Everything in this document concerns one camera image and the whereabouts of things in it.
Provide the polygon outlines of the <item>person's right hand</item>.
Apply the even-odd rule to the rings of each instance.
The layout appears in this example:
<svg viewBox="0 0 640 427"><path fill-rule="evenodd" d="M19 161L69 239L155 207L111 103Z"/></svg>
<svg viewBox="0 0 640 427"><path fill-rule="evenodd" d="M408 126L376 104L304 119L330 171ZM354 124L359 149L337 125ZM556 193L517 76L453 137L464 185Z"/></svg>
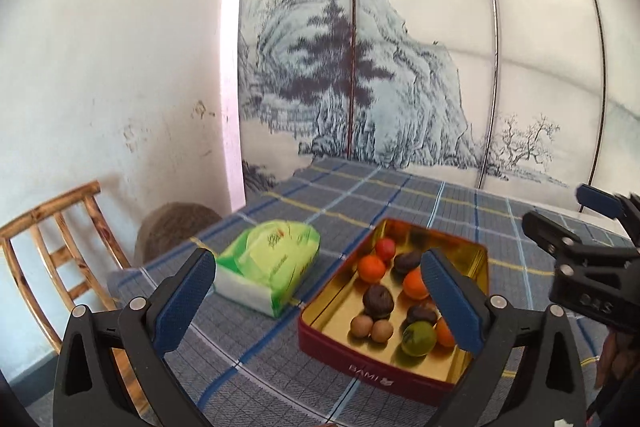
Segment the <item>person's right hand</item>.
<svg viewBox="0 0 640 427"><path fill-rule="evenodd" d="M639 337L608 331L599 361L594 387L601 389L612 378L621 381L639 368Z"/></svg>

